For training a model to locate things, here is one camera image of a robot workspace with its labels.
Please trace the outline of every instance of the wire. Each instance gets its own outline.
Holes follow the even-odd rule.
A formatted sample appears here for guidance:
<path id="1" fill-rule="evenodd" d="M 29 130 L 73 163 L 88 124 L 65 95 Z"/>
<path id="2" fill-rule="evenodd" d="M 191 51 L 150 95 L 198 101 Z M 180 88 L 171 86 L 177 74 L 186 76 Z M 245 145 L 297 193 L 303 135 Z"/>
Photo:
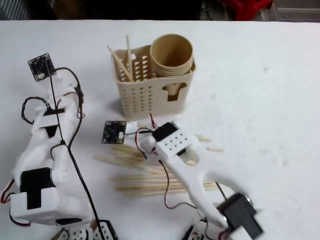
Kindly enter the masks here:
<path id="1" fill-rule="evenodd" d="M 49 71 L 47 59 L 45 59 L 45 67 L 46 67 L 46 70 L 47 70 L 48 75 L 50 77 L 50 84 L 51 84 L 51 90 L 52 90 L 52 97 L 53 97 L 53 102 L 54 102 L 54 109 L 55 109 L 56 119 L 58 120 L 58 126 L 59 126 L 59 132 L 60 132 L 60 136 L 61 136 L 61 141 L 63 141 L 64 137 L 62 136 L 62 131 L 61 131 L 60 119 L 59 119 L 59 114 L 58 114 L 58 106 L 57 106 L 55 90 L 54 90 L 54 84 L 53 84 L 53 81 L 52 81 L 51 73 Z"/>
<path id="2" fill-rule="evenodd" d="M 146 131 L 140 131 L 139 133 L 140 134 L 148 134 L 148 133 L 152 133 L 153 131 L 152 130 L 146 130 Z M 130 132 L 130 133 L 126 133 L 125 135 L 126 136 L 129 136 L 129 135 L 133 135 L 133 134 L 136 134 L 137 132 Z"/>
<path id="3" fill-rule="evenodd" d="M 46 65 L 46 68 L 47 68 L 48 75 L 49 75 L 49 77 L 50 77 L 54 106 L 55 106 L 55 109 L 57 109 L 57 103 L 56 103 L 55 91 L 54 91 L 54 88 L 53 88 L 52 76 L 51 76 L 51 73 L 50 73 L 50 71 L 49 71 L 47 61 L 45 61 L 45 65 Z M 76 129 L 75 129 L 74 134 L 73 134 L 72 137 L 71 137 L 71 140 L 70 140 L 70 142 L 69 142 L 69 145 L 66 144 L 65 140 L 63 139 L 62 134 L 60 134 L 60 135 L 61 135 L 61 143 L 60 143 L 60 144 L 67 147 L 68 153 L 69 153 L 69 155 L 70 155 L 70 158 L 71 158 L 71 160 L 72 160 L 72 163 L 73 163 L 73 165 L 74 165 L 74 168 L 75 168 L 75 170 L 76 170 L 76 173 L 77 173 L 77 175 L 78 175 L 78 177 L 79 177 L 79 179 L 80 179 L 80 182 L 82 183 L 82 186 L 83 186 L 83 188 L 84 188 L 85 193 L 86 193 L 87 196 L 88 196 L 88 199 L 89 199 L 89 202 L 90 202 L 90 205 L 91 205 L 93 214 L 94 214 L 94 218 L 95 218 L 95 221 L 96 221 L 96 223 L 97 223 L 97 227 L 98 227 L 99 233 L 100 233 L 100 235 L 101 235 L 101 238 L 102 238 L 102 240 L 105 240 L 105 236 L 104 236 L 103 231 L 102 231 L 102 228 L 101 228 L 101 226 L 100 226 L 100 220 L 99 220 L 99 217 L 98 217 L 98 214 L 97 214 L 97 211 L 96 211 L 96 207 L 95 207 L 94 202 L 93 202 L 93 200 L 92 200 L 90 191 L 89 191 L 89 189 L 88 189 L 88 187 L 87 187 L 87 184 L 86 184 L 84 178 L 82 177 L 82 174 L 81 174 L 80 169 L 79 169 L 79 167 L 78 167 L 77 161 L 76 161 L 74 155 L 73 155 L 72 152 L 71 152 L 72 143 L 73 143 L 73 141 L 74 141 L 74 139 L 75 139 L 75 137 L 76 137 L 76 135 L 77 135 L 77 133 L 78 133 L 78 131 L 79 131 L 79 128 L 80 128 L 81 123 L 82 123 L 82 120 L 83 120 L 83 109 L 82 109 L 83 93 L 82 93 L 82 91 L 81 91 L 81 85 L 80 85 L 80 82 L 79 82 L 79 79 L 78 79 L 77 75 L 76 75 L 71 69 L 69 69 L 69 68 L 67 68 L 67 67 L 59 67 L 59 68 L 56 68 L 55 70 L 58 71 L 58 70 L 62 70 L 62 69 L 63 69 L 63 70 L 68 70 L 69 72 L 71 72 L 71 73 L 73 74 L 76 82 L 77 82 L 77 88 L 78 88 L 78 91 L 79 91 L 79 92 L 77 92 L 77 94 L 78 94 L 78 97 L 79 97 L 80 120 L 79 120 L 79 123 L 78 123 L 78 125 L 77 125 L 77 127 L 76 127 Z M 59 121 L 58 111 L 57 111 L 57 115 L 56 115 L 56 116 L 57 116 L 57 119 L 58 119 L 58 126 L 59 126 L 60 133 L 61 133 L 61 125 L 60 125 L 60 121 Z"/>
<path id="4" fill-rule="evenodd" d="M 166 208 L 168 209 L 175 209 L 181 205 L 188 205 L 189 207 L 193 208 L 193 209 L 197 209 L 195 206 L 191 205 L 190 203 L 188 202 L 179 202 L 178 204 L 174 205 L 174 206 L 169 206 L 168 203 L 167 203 L 167 195 L 168 195 L 168 190 L 169 190 L 169 187 L 170 187 L 170 178 L 169 178 L 169 174 L 168 174 L 168 171 L 164 165 L 164 163 L 159 160 L 159 163 L 162 165 L 164 171 L 165 171 L 165 175 L 166 175 L 166 189 L 165 189 L 165 192 L 164 192 L 164 205 L 166 206 Z"/>
<path id="5" fill-rule="evenodd" d="M 11 216 L 11 209 L 9 208 L 9 218 L 11 220 L 11 222 L 13 222 L 15 225 L 19 226 L 19 227 L 24 227 L 24 228 L 28 228 L 31 226 L 31 223 L 28 222 L 28 223 L 22 223 L 22 222 L 18 222 L 16 220 L 14 220 L 14 218 Z"/>
<path id="6" fill-rule="evenodd" d="M 28 124 L 33 125 L 35 121 L 34 121 L 34 120 L 33 120 L 33 121 L 28 120 L 28 119 L 26 118 L 26 115 L 25 115 L 25 110 L 26 110 L 27 102 L 28 102 L 29 100 L 31 100 L 31 99 L 41 100 L 41 101 L 45 104 L 45 106 L 46 106 L 47 109 L 51 109 L 51 107 L 50 107 L 50 104 L 49 104 L 45 99 L 43 99 L 42 97 L 39 97 L 39 96 L 30 96 L 30 97 L 28 97 L 26 100 L 24 100 L 24 102 L 23 102 L 23 104 L 22 104 L 22 109 L 21 109 L 21 118 L 22 118 L 24 121 L 26 121 Z"/>
<path id="7" fill-rule="evenodd" d="M 224 191 L 222 190 L 222 188 L 221 188 L 220 184 L 219 184 L 219 183 L 217 183 L 217 182 L 215 182 L 215 184 L 216 184 L 216 186 L 218 187 L 218 189 L 220 190 L 220 193 L 222 194 L 222 196 L 223 196 L 224 200 L 226 201 L 226 200 L 227 200 L 227 197 L 226 197 L 226 195 L 225 195 Z"/>
<path id="8" fill-rule="evenodd" d="M 15 180 L 12 179 L 7 185 L 6 187 L 3 189 L 3 191 L 1 192 L 1 197 L 0 197 L 0 203 L 1 204 L 6 204 L 8 202 L 10 202 L 9 196 L 11 194 L 14 194 L 14 192 L 9 193 L 6 197 L 6 193 L 10 190 L 10 188 L 12 187 L 12 185 L 14 184 Z"/>
<path id="9" fill-rule="evenodd" d="M 151 113 L 149 113 L 149 117 L 150 117 L 150 120 L 151 120 L 152 127 L 154 129 L 156 129 L 158 127 L 158 125 L 155 123 L 154 118 L 152 117 Z"/>
<path id="10" fill-rule="evenodd" d="M 230 229 L 226 228 L 225 230 L 219 232 L 218 240 L 225 240 L 225 239 L 227 239 L 229 237 L 229 235 L 230 235 Z"/>
<path id="11" fill-rule="evenodd" d="M 215 240 L 215 239 L 208 236 L 209 222 L 208 222 L 207 218 L 204 218 L 204 220 L 206 222 L 206 226 L 205 226 L 205 230 L 204 230 L 204 234 L 205 234 L 206 238 L 209 240 Z"/>
<path id="12" fill-rule="evenodd" d="M 147 131 L 150 131 L 151 133 L 153 132 L 151 129 L 149 129 L 149 128 L 147 128 L 147 127 L 140 127 L 140 128 L 138 128 L 138 130 L 135 132 L 135 138 L 134 138 L 136 147 L 139 149 L 139 151 L 140 151 L 142 154 L 153 154 L 152 151 L 151 151 L 151 152 L 144 151 L 144 150 L 140 147 L 140 144 L 139 144 L 139 134 L 141 133 L 140 130 L 147 130 Z"/>
<path id="13" fill-rule="evenodd" d="M 63 228 L 61 228 L 61 230 L 62 230 L 63 232 L 66 232 L 66 234 L 67 234 L 67 236 L 68 236 L 67 239 L 69 239 L 69 238 L 70 238 L 70 233 L 67 231 L 67 229 L 65 229 L 65 228 L 63 227 Z"/>

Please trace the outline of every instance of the white table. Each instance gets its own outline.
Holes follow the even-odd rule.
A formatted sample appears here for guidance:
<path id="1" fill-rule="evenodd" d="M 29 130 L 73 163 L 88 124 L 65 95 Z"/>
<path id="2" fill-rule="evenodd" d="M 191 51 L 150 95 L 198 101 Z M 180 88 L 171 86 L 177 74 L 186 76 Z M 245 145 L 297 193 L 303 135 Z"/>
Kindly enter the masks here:
<path id="1" fill-rule="evenodd" d="M 223 148 L 220 156 L 243 171 L 261 201 L 261 225 L 273 240 L 316 239 L 319 225 L 320 24 L 173 21 L 0 21 L 0 186 L 11 178 L 31 127 L 21 120 L 26 97 L 43 96 L 27 64 L 49 52 L 55 67 L 78 75 L 85 95 L 82 128 L 73 152 L 99 217 L 111 220 L 120 240 L 180 239 L 195 211 L 168 210 L 162 196 L 127 199 L 109 181 L 125 171 L 93 159 L 105 120 L 123 119 L 110 53 L 150 44 L 166 33 L 193 44 L 197 72 L 180 116 L 197 134 Z M 28 107 L 31 114 L 33 105 Z M 163 123 L 162 118 L 156 121 Z M 216 199 L 221 196 L 215 191 Z M 187 194 L 169 201 L 188 199 Z M 0 206 L 3 239 L 49 239 L 57 228 L 15 227 Z"/>

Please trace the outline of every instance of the stacked cups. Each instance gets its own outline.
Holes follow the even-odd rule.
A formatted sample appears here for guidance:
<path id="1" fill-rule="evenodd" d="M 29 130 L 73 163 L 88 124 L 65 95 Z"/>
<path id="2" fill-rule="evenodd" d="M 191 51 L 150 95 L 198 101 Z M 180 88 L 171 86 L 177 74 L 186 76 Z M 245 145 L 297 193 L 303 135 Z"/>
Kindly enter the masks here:
<path id="1" fill-rule="evenodd" d="M 183 36 L 177 34 L 163 35 L 151 45 L 150 56 L 157 77 L 177 77 L 189 72 L 193 65 L 193 48 Z M 180 83 L 166 86 L 169 95 L 176 95 Z"/>

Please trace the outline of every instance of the black circuit board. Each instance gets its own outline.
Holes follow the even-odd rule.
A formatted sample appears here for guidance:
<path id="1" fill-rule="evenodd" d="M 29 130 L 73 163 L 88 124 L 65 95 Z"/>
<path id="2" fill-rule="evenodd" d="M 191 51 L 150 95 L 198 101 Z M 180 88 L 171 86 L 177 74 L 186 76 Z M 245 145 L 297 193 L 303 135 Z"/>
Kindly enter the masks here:
<path id="1" fill-rule="evenodd" d="M 101 142 L 103 144 L 123 144 L 126 127 L 126 121 L 105 121 Z"/>
<path id="2" fill-rule="evenodd" d="M 51 75 L 55 74 L 56 69 L 54 67 L 54 64 L 51 61 L 49 53 L 45 53 L 41 56 L 38 56 L 38 57 L 28 61 L 29 67 L 31 69 L 34 80 L 36 82 L 41 81 L 41 80 L 49 77 L 46 63 L 48 65 L 48 69 L 49 69 L 50 74 Z"/>

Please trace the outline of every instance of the robotic arm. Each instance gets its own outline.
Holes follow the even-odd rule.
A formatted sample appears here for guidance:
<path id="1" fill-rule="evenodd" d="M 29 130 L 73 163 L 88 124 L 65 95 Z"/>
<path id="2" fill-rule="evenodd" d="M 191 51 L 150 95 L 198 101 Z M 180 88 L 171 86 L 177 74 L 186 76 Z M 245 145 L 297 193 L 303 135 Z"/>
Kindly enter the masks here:
<path id="1" fill-rule="evenodd" d="M 70 165 L 68 149 L 61 144 L 61 134 L 68 145 L 79 120 L 77 83 L 52 76 L 55 82 L 57 110 L 37 109 L 32 126 L 32 137 L 27 149 L 18 158 L 13 170 L 14 182 L 20 193 L 11 196 L 11 216 L 44 225 L 88 223 L 92 210 L 85 195 L 71 194 L 67 189 L 79 184 Z M 54 106 L 52 93 L 47 102 Z"/>
<path id="2" fill-rule="evenodd" d="M 239 184 L 240 178 L 231 172 L 234 167 L 213 159 L 199 140 L 179 121 L 160 126 L 143 140 L 141 146 L 146 150 L 155 148 L 156 159 L 160 159 L 179 179 L 190 200 L 209 222 L 228 228 L 231 233 L 243 227 L 251 239 L 256 239 L 263 233 L 254 218 L 256 210 L 248 197 L 250 188 Z M 196 163 L 188 165 L 186 160 L 194 160 Z M 208 180 L 230 187 L 235 194 L 216 208 L 203 187 L 203 182 Z"/>

